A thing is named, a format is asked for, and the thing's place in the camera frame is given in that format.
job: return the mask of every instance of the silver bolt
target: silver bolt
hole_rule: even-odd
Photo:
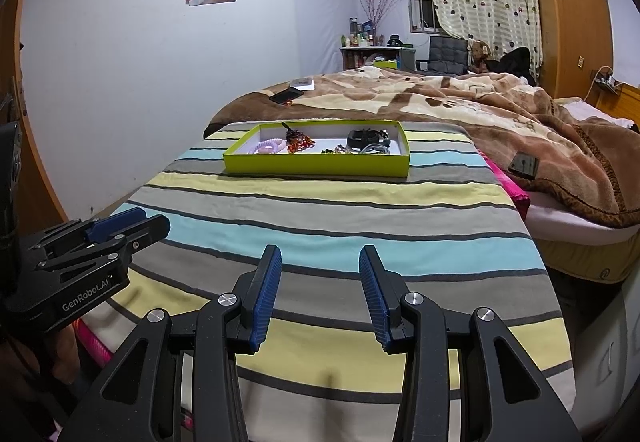
[[[158,323],[164,319],[164,310],[156,308],[146,315],[146,319],[152,323]]]
[[[479,308],[477,314],[482,321],[491,321],[495,317],[494,311],[486,307]]]
[[[218,303],[220,303],[223,307],[230,307],[231,305],[235,305],[236,301],[238,301],[238,298],[235,294],[231,294],[231,292],[223,294],[218,298]]]
[[[424,301],[424,296],[419,292],[409,292],[404,296],[404,300],[409,305],[420,305]]]

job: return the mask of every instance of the window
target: window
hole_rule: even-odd
[[[444,32],[433,8],[433,0],[409,0],[409,24],[411,32]]]

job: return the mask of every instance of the light blue stripe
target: light blue stripe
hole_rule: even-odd
[[[190,149],[178,159],[197,158],[201,160],[221,160],[221,149]],[[409,164],[412,166],[433,166],[436,164],[464,164],[466,166],[486,166],[484,159],[477,153],[460,153],[457,151],[433,151],[428,153],[412,153]]]
[[[117,212],[131,207],[133,205],[124,204]],[[145,211],[147,216],[158,214],[152,209]],[[400,242],[361,236],[334,238],[165,214],[171,222],[170,240],[252,258],[260,258],[267,244],[275,244],[282,251],[282,262],[291,265],[357,272],[360,250],[364,245],[373,244],[385,267],[404,276],[544,268],[535,244],[529,238],[433,242]],[[428,219],[428,212],[425,212],[425,219]],[[211,269],[216,269],[213,258]]]

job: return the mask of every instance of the striped tablecloth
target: striped tablecloth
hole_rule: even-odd
[[[556,295],[519,214],[462,128],[403,123],[406,181],[231,177],[222,152],[252,127],[232,124],[190,149],[119,210],[171,221],[168,238],[136,254],[130,285],[85,316],[115,350],[148,310],[197,310],[253,270],[266,244],[283,273],[266,342],[238,356],[253,441],[392,439],[404,355],[376,342],[358,253],[441,307],[494,309],[570,409],[569,342]],[[190,360],[182,404],[191,409]],[[449,351],[451,439],[459,437],[460,377]]]

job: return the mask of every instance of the blue gripper pad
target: blue gripper pad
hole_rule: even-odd
[[[86,238],[94,244],[101,244],[102,242],[106,242],[114,232],[129,228],[144,220],[146,220],[145,210],[134,207],[95,222],[87,231]]]
[[[367,307],[369,308],[373,331],[376,334],[376,339],[382,345],[382,349],[386,352],[391,344],[388,309],[385,299],[382,296],[382,290],[374,274],[373,267],[371,266],[371,260],[364,248],[360,251],[358,270],[360,272],[364,297],[367,299]]]
[[[276,293],[280,284],[282,254],[276,245],[267,246],[260,264],[258,264],[258,269],[263,263],[267,264],[267,268],[260,294],[258,294],[255,302],[252,332],[249,336],[249,345],[256,352],[267,338],[267,329],[269,328],[271,313],[273,313],[273,304],[276,301]]]

